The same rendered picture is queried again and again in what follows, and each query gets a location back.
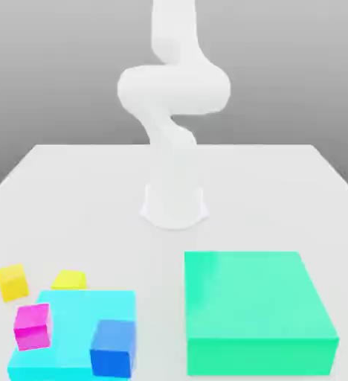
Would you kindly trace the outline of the small yellow cube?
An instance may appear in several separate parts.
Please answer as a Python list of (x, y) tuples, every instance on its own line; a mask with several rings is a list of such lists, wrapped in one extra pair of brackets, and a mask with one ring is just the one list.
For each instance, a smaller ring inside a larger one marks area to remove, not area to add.
[(86, 275), (77, 270), (60, 270), (51, 284), (51, 289), (54, 290), (81, 290), (86, 288)]
[(23, 265), (18, 263), (0, 268), (0, 290), (4, 302), (29, 295)]

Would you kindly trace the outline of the small blue cube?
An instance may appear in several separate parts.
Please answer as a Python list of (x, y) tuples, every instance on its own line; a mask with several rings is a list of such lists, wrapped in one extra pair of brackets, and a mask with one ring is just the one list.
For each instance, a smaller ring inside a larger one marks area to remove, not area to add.
[(102, 319), (90, 347), (93, 375), (129, 379), (135, 364), (136, 323)]

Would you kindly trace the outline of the small magenta cube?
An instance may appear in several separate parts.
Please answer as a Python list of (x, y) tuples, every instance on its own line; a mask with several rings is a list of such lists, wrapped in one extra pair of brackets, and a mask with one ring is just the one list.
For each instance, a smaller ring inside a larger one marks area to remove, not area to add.
[(13, 332), (19, 351), (50, 347), (52, 335), (50, 304), (29, 304), (19, 307)]

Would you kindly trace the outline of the large green box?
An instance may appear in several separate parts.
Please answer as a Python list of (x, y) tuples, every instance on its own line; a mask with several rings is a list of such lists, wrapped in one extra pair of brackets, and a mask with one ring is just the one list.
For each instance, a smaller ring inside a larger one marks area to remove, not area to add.
[(327, 376), (338, 333), (297, 252), (184, 254), (190, 376)]

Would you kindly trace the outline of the large cyan box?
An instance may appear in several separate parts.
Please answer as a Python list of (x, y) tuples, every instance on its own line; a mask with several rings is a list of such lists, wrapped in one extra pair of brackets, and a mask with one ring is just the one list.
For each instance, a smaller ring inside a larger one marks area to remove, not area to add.
[(36, 302), (50, 305), (52, 343), (15, 349), (7, 366), (10, 381), (126, 381), (93, 375), (90, 347), (99, 320), (136, 320), (135, 292), (44, 290)]

